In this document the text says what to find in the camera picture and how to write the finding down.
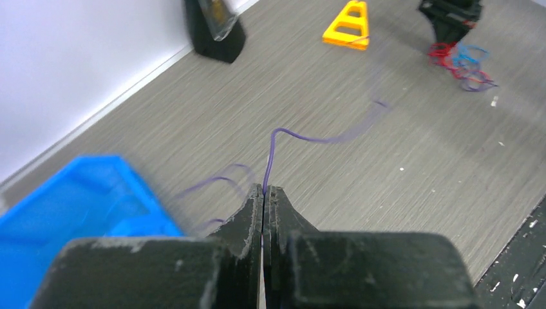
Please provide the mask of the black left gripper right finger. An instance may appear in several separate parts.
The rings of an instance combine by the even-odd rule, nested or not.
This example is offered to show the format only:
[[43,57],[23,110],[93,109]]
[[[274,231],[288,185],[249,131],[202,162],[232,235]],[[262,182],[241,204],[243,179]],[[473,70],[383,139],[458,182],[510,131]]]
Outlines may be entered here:
[[281,187],[264,196],[267,308],[479,308],[452,242],[427,232],[320,231]]

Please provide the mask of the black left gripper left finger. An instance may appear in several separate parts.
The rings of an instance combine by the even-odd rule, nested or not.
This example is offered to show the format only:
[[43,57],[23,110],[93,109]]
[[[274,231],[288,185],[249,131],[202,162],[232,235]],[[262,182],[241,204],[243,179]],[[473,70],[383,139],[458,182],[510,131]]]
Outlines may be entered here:
[[79,238],[48,269],[32,308],[258,308],[263,193],[210,235]]

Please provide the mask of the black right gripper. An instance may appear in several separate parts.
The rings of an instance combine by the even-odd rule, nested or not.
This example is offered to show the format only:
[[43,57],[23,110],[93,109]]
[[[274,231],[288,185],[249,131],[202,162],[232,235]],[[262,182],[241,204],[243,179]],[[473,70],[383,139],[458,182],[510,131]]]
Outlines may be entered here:
[[480,0],[423,0],[418,11],[433,23],[436,43],[457,44],[481,18]]

